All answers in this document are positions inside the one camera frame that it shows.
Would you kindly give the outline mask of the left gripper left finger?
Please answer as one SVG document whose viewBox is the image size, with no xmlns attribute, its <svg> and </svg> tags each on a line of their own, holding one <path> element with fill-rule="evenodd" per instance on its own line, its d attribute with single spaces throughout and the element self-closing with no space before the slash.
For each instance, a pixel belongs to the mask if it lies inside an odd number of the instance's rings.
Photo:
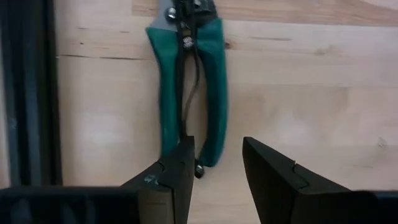
<svg viewBox="0 0 398 224">
<path fill-rule="evenodd" d="M 166 156 L 122 184 L 137 194 L 139 224 L 187 224 L 195 168 L 195 140 L 186 137 Z"/>
</svg>

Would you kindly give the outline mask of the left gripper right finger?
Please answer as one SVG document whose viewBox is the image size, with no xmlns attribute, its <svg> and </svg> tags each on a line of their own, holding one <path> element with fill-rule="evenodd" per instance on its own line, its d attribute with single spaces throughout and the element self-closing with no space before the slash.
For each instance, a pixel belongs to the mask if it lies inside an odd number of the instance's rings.
<svg viewBox="0 0 398 224">
<path fill-rule="evenodd" d="M 350 191 L 252 137 L 243 138 L 243 161 L 261 224 L 316 224 L 321 195 Z"/>
</svg>

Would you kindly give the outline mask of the green pruning shears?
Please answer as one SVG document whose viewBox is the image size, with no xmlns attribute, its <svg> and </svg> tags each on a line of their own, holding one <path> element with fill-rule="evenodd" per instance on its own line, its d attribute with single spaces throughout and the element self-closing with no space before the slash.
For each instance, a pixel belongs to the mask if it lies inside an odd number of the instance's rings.
<svg viewBox="0 0 398 224">
<path fill-rule="evenodd" d="M 161 154 L 185 140 L 191 102 L 205 74 L 206 139 L 195 161 L 195 177 L 217 165 L 228 123 L 228 79 L 223 21 L 214 0 L 158 0 L 146 27 L 159 68 Z"/>
</svg>

